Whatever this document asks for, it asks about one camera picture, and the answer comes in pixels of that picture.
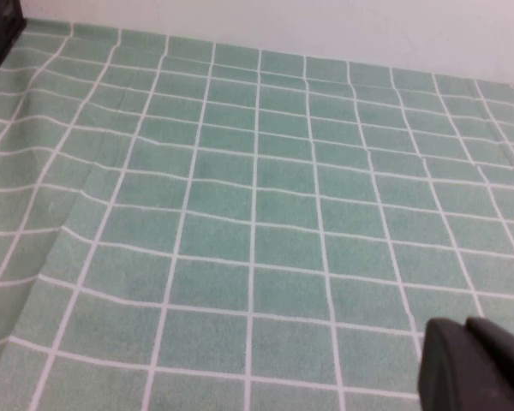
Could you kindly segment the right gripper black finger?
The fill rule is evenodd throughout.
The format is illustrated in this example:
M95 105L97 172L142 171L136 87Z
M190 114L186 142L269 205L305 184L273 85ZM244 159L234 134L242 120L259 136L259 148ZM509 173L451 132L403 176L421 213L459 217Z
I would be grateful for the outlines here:
M514 335L484 318L428 320L417 390L423 410L514 410Z

